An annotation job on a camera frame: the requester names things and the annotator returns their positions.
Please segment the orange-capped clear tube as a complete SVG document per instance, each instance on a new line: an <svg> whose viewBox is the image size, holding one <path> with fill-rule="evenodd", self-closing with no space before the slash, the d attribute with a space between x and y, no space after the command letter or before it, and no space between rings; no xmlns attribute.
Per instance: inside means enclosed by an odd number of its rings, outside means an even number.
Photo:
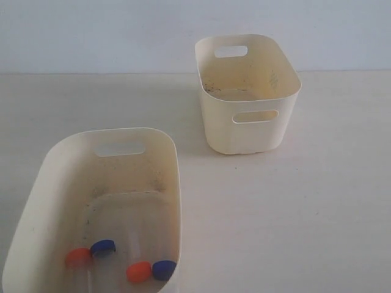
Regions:
<svg viewBox="0 0 391 293"><path fill-rule="evenodd" d="M147 281L152 275L152 266L142 257L142 247L139 233L131 231L128 234L128 267L126 277L131 284Z"/></svg>
<svg viewBox="0 0 391 293"><path fill-rule="evenodd" d="M87 247L78 247L67 253L65 266L68 269L86 268L92 265L92 254Z"/></svg>

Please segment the blue-capped clear tube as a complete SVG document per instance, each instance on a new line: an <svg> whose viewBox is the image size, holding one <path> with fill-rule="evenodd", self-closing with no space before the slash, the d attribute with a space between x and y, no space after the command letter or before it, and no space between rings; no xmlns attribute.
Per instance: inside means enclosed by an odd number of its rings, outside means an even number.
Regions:
<svg viewBox="0 0 391 293"><path fill-rule="evenodd" d="M158 281L168 281L176 269L177 263L171 260L161 260L152 264L152 275Z"/></svg>
<svg viewBox="0 0 391 293"><path fill-rule="evenodd" d="M90 247L91 255L96 258L114 253L116 250L116 244L112 239L102 239L95 242Z"/></svg>

